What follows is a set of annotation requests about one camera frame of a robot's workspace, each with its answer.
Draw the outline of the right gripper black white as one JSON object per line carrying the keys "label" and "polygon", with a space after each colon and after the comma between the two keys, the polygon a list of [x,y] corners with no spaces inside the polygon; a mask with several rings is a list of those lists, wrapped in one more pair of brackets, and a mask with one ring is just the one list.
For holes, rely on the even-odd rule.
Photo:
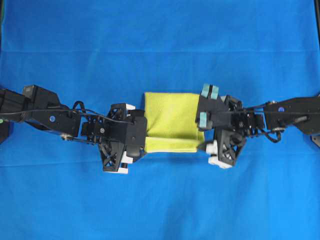
{"label": "right gripper black white", "polygon": [[230,95],[220,96],[219,88],[207,83],[198,99],[195,123],[201,132],[214,130],[213,139],[196,149],[209,155],[209,164],[222,169],[233,167],[247,138],[258,136],[265,128],[262,114],[243,108],[242,102]]}

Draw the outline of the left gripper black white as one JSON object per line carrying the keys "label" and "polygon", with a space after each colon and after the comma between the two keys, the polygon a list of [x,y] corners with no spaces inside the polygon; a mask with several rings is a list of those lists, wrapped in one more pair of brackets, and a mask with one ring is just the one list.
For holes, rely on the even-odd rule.
{"label": "left gripper black white", "polygon": [[146,153],[147,123],[143,109],[118,103],[111,105],[106,116],[89,115],[80,135],[97,144],[104,172],[127,174],[128,165]]}

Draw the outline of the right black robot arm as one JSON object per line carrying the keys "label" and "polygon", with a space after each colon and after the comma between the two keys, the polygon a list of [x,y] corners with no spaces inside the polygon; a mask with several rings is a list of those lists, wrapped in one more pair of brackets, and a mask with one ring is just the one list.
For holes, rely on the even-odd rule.
{"label": "right black robot arm", "polygon": [[220,96],[215,85],[204,84],[195,117],[201,132],[214,131],[213,139],[199,144],[197,150],[209,155],[211,165],[233,167],[248,138],[264,136],[273,143],[281,140],[287,127],[294,126],[320,143],[320,97],[295,97],[244,107],[230,96]]}

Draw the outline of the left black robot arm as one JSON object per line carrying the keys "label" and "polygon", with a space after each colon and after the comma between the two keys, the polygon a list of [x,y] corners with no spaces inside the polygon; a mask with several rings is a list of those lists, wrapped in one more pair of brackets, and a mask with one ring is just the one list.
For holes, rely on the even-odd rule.
{"label": "left black robot arm", "polygon": [[73,107],[62,104],[55,92],[37,85],[21,94],[0,90],[0,141],[10,134],[11,123],[27,123],[33,128],[59,135],[64,141],[96,145],[102,170],[127,174],[128,165],[146,155],[147,118],[142,109],[118,103],[107,115],[85,107],[80,100]]}

